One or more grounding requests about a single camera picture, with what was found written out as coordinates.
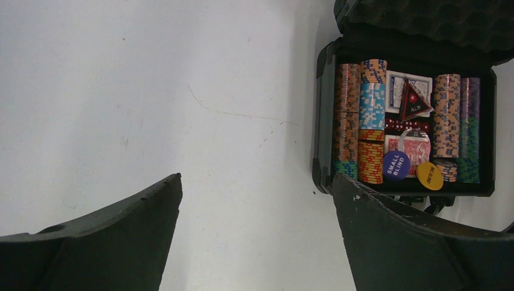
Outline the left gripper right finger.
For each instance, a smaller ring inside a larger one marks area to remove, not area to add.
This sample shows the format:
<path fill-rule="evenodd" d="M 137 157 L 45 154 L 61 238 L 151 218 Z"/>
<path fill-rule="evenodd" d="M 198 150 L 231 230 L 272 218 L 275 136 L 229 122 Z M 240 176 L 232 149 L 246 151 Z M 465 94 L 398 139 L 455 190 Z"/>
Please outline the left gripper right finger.
<path fill-rule="evenodd" d="M 332 196 L 357 290 L 512 290 L 513 233 L 458 224 L 348 176 Z"/>

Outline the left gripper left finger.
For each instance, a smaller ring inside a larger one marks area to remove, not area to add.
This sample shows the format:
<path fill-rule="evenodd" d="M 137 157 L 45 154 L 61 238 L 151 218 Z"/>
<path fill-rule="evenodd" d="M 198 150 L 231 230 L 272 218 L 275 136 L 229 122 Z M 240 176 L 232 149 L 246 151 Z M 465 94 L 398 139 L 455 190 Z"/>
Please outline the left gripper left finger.
<path fill-rule="evenodd" d="M 181 175 L 38 233 L 1 237 L 2 290 L 158 290 Z"/>

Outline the yellow round button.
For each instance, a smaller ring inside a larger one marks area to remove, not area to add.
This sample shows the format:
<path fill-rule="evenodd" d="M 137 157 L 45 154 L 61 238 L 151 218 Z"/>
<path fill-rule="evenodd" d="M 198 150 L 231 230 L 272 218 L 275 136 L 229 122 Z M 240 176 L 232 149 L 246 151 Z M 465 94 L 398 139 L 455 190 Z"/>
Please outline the yellow round button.
<path fill-rule="evenodd" d="M 424 162 L 416 166 L 416 175 L 420 183 L 427 189 L 437 191 L 444 185 L 442 173 L 432 162 Z"/>

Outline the blue small blind button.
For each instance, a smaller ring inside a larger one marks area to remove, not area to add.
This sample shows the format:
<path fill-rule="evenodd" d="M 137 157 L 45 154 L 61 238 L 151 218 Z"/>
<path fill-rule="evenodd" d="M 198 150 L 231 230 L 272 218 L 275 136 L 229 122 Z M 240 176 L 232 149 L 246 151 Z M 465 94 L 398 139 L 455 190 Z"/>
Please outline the blue small blind button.
<path fill-rule="evenodd" d="M 383 176 L 388 181 L 401 181 L 410 172 L 409 157 L 402 151 L 392 150 L 383 157 Z"/>

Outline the poker chip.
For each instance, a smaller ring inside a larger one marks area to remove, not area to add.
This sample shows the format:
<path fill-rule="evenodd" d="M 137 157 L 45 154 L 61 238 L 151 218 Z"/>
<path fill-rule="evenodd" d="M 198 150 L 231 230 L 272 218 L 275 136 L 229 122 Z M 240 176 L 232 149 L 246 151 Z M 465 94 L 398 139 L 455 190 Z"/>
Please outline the poker chip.
<path fill-rule="evenodd" d="M 443 181 L 456 182 L 458 177 L 458 165 L 448 159 L 437 158 L 433 160 L 434 165 L 442 174 Z"/>

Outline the red playing card deck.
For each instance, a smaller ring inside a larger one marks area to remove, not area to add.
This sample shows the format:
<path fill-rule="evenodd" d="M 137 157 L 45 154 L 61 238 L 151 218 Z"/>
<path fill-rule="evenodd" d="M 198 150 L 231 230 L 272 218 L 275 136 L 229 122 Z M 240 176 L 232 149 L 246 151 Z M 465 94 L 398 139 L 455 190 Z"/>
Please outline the red playing card deck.
<path fill-rule="evenodd" d="M 407 178 L 416 177 L 416 166 L 430 158 L 431 143 L 426 133 L 411 131 L 405 136 L 385 135 L 384 153 L 392 150 L 404 152 L 411 163 Z"/>

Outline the clear round dealer button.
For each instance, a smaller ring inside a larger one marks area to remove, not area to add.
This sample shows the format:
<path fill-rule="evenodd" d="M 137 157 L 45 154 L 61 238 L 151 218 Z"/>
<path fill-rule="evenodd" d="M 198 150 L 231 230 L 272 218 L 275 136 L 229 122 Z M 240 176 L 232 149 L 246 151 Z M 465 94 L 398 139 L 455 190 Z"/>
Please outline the clear round dealer button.
<path fill-rule="evenodd" d="M 404 131 L 398 139 L 398 150 L 410 155 L 430 153 L 431 142 L 428 134 L 420 129 Z"/>

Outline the black triangular all-in marker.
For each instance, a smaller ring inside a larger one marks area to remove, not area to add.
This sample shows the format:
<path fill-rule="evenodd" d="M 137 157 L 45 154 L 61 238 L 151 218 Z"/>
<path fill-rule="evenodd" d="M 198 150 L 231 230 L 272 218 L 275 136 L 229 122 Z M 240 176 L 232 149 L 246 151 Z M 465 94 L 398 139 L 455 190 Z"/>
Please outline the black triangular all-in marker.
<path fill-rule="evenodd" d="M 399 108 L 399 121 L 406 122 L 426 113 L 431 113 L 434 108 L 420 95 L 415 88 L 404 81 L 401 105 Z"/>

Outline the black poker set case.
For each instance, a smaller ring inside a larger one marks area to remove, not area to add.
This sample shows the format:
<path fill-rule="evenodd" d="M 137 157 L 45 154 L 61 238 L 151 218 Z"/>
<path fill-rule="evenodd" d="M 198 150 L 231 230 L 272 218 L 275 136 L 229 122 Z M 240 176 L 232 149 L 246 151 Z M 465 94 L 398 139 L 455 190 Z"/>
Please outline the black poker set case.
<path fill-rule="evenodd" d="M 336 1 L 316 62 L 312 179 L 343 173 L 432 209 L 495 190 L 496 75 L 512 1 Z"/>

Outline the blue playing card deck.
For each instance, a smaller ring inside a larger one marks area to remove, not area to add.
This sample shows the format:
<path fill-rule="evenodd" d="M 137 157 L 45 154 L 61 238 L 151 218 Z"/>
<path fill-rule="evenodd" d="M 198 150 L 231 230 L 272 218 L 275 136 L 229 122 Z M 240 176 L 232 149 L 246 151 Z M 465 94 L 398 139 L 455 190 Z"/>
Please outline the blue playing card deck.
<path fill-rule="evenodd" d="M 431 103 L 431 94 L 433 88 L 432 78 L 388 70 L 386 73 L 386 112 L 399 113 L 401 95 L 405 80 L 408 80 L 408 82 L 411 83 L 415 90 L 420 95 L 422 95 L 422 97 L 427 102 Z M 418 117 L 428 118 L 429 116 L 430 113 L 426 113 Z"/>

